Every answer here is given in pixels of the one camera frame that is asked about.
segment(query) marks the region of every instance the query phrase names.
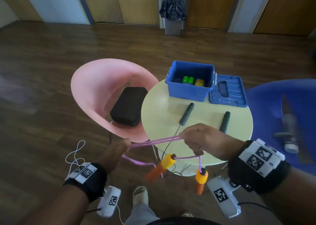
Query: garbage bag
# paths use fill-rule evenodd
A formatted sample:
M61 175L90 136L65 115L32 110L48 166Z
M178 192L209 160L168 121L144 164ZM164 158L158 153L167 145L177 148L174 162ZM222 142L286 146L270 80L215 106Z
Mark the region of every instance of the garbage bag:
M159 14L161 17L172 21L186 20L183 0L163 0Z

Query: round table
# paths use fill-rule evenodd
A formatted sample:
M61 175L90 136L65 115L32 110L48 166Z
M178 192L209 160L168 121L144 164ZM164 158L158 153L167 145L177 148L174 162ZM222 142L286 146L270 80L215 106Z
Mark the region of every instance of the round table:
M194 109L187 123L184 126L180 126L177 131L179 121L191 102L195 104ZM208 97L204 102L170 97L165 80L156 84L146 95L142 104L141 118L149 139L156 140L174 136L176 131L176 135L178 135L185 128L197 123L219 128L226 111L231 112L227 134L243 141L249 140L253 126L251 112L248 107L212 104L209 102ZM168 143L155 145L158 148L160 158L167 145ZM165 151L165 155L173 153L177 157L194 155L193 151L184 143L184 140L173 141ZM215 158L209 153L204 153L201 156L201 162L202 166L205 167L223 163L224 161ZM175 174L178 175L192 176L195 175L198 166L198 158L183 159L177 160L175 166L172 166L169 170L172 171L174 169L173 171L177 172Z

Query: pink chair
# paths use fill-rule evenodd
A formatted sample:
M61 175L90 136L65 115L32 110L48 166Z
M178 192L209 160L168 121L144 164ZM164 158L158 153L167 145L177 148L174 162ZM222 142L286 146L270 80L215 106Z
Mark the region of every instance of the pink chair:
M141 121L130 127L105 120L124 85L131 79L131 87L144 87L147 91L158 83L154 75L137 64L121 59L98 59L77 69L71 79L71 91L77 104L91 119L109 132L139 143L149 139Z

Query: pant leg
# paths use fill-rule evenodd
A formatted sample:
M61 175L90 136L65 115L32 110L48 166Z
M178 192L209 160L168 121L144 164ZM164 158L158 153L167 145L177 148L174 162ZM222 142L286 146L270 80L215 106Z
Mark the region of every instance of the pant leg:
M158 219L159 218L156 217L155 213L148 205L139 203L133 207L131 215L125 221L124 225L147 225Z

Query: trash can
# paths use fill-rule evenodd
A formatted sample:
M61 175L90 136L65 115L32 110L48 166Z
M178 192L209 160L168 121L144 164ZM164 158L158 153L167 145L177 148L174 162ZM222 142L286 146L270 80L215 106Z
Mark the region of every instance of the trash can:
M163 0L159 14L165 18L165 35L180 35L182 21L186 20L183 0Z

